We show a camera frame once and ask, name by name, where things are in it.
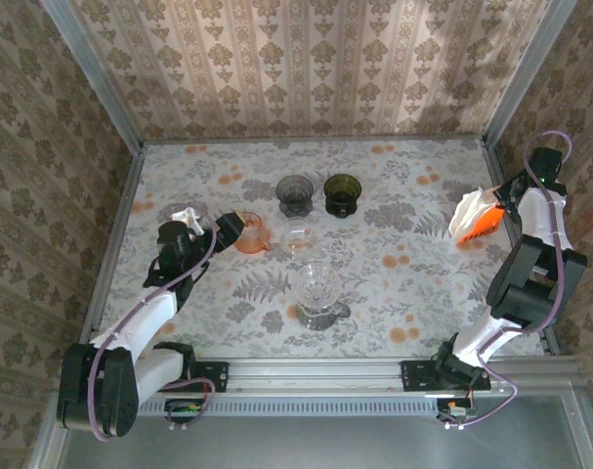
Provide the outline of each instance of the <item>damask wallpaper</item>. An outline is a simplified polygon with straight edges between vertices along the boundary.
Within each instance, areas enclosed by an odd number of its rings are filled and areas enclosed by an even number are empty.
[[[0,0],[0,468],[28,459],[129,162],[41,6]]]
[[[70,0],[143,140],[482,133],[547,0]]]
[[[572,244],[589,260],[559,333],[579,357],[593,403],[593,0],[578,1],[498,143],[506,176],[522,167],[525,140],[551,128],[573,136],[573,155],[562,171],[570,193],[566,222]]]

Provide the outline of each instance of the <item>metal extrusion bar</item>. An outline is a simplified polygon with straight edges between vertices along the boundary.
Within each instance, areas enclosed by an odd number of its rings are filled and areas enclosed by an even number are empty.
[[[548,3],[543,19],[491,115],[485,130],[488,148],[493,149],[502,136],[575,5],[574,0],[552,0]]]
[[[120,196],[120,204],[118,205],[118,211],[113,220],[113,226],[111,233],[109,234],[109,241],[107,242],[107,248],[103,257],[103,263],[99,270],[99,276],[94,286],[94,293],[92,294],[92,300],[88,307],[85,321],[83,322],[83,329],[81,329],[80,342],[85,344],[90,339],[90,334],[93,330],[98,330],[101,324],[101,318],[103,317],[103,311],[106,305],[107,294],[113,281],[113,272],[118,262],[118,254],[120,253],[120,247],[124,239],[124,233],[127,228],[127,220],[131,213],[131,207],[133,205],[133,199],[140,183],[142,176],[142,167],[144,165],[144,156],[133,158],[131,167],[127,173],[127,180]]]
[[[42,424],[33,453],[29,459],[29,469],[48,469],[58,467],[65,437],[68,431],[59,426],[55,420],[58,405],[58,393],[53,393],[44,413]]]
[[[398,359],[232,359],[228,396],[259,397],[433,397],[435,394],[406,393],[402,388],[401,360]],[[580,375],[572,357],[494,358],[494,370],[519,384],[523,393],[537,390],[562,390],[580,385]],[[492,391],[504,390],[492,380]],[[198,395],[162,393],[164,397],[182,399]]]
[[[561,401],[582,467],[593,467],[593,408],[589,398],[584,393],[566,393]]]
[[[42,5],[55,23],[70,52],[97,93],[120,137],[134,156],[140,154],[138,133],[127,106],[120,100],[116,87],[96,56],[81,24],[74,16],[67,0],[42,0]]]
[[[157,146],[163,147],[165,145],[209,145],[209,144],[294,144],[298,142],[406,142],[411,140],[421,141],[442,141],[442,140],[479,140],[481,138],[478,134],[463,134],[463,135],[337,135],[337,136],[317,136],[317,137],[290,137],[284,139],[282,137],[246,137],[237,139],[189,139],[189,140],[146,140],[145,147]]]
[[[166,398],[154,396],[140,406],[138,416],[165,417]],[[430,416],[437,414],[435,398],[243,398],[216,396],[208,417],[358,417]],[[173,417],[191,416],[172,412]]]

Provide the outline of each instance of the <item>orange object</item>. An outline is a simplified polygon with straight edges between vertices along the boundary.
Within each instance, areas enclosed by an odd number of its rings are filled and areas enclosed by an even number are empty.
[[[463,236],[457,244],[475,239],[477,237],[490,235],[494,233],[500,226],[500,221],[504,215],[504,209],[500,207],[491,207],[485,214],[474,224],[471,232]]]
[[[261,217],[254,212],[243,212],[241,217],[244,220],[244,230],[233,244],[235,249],[244,254],[270,250],[270,231],[264,226]]]

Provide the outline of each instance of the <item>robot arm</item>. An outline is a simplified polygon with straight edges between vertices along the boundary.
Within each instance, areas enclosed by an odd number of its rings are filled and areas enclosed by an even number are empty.
[[[555,303],[558,277],[550,203],[554,204],[557,216],[556,232],[565,267],[563,297],[553,321],[572,296],[587,259],[572,250],[565,233],[563,211],[567,191],[556,182],[561,153],[535,149],[529,164],[552,200],[546,199],[526,170],[495,191],[502,207],[522,225],[523,234],[489,286],[490,309],[473,325],[445,341],[431,362],[403,362],[406,391],[489,389],[482,363],[487,363],[511,339],[542,326],[548,319]]]
[[[461,331],[455,341],[453,353],[471,366],[481,366],[479,351],[495,334],[503,329],[527,328],[539,325],[548,315],[554,302],[556,280],[554,250],[548,204],[553,203],[557,213],[557,232],[566,266],[566,290],[559,313],[572,295],[586,266],[584,256],[573,252],[565,233],[563,210],[565,197],[549,191],[552,202],[546,200],[538,188],[529,188],[522,196],[517,213],[522,220],[522,237],[504,262],[487,293],[491,306],[471,327]],[[487,362],[494,352],[522,332],[508,330],[490,344],[481,359]]]
[[[238,214],[230,213],[220,217],[216,225],[214,254],[239,238],[244,222]],[[210,249],[212,237],[211,229],[198,224],[192,209],[174,214],[173,221],[159,227],[159,255],[150,264],[143,284],[145,293],[167,285],[201,262]],[[157,330],[181,310],[208,267],[206,262],[196,278],[186,277],[152,297],[106,346],[95,383],[96,417],[105,435],[124,436],[147,398],[164,385],[193,374],[195,359],[191,345],[161,342],[147,358],[140,359],[140,353]],[[64,354],[57,418],[65,428],[91,431],[88,375],[98,350],[123,320],[89,344],[73,344]]]

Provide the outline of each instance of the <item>floral table surface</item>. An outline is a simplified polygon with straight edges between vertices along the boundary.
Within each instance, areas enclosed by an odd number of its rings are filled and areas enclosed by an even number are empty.
[[[275,248],[255,255],[233,246],[214,256],[184,308],[157,334],[193,344],[205,358],[382,358],[431,356],[486,308],[488,285],[510,250],[504,230],[458,248],[447,224],[461,196],[489,187],[476,140],[292,142],[151,146],[135,195],[102,322],[105,329],[142,294],[156,255],[157,228],[173,203],[193,202],[214,216],[261,215]],[[332,174],[362,185],[357,213],[324,211],[322,186]],[[295,319],[290,279],[302,266],[277,241],[286,218],[275,185],[303,174],[315,186],[308,216],[321,260],[343,282],[352,308],[323,332]],[[536,335],[506,355],[541,354]]]

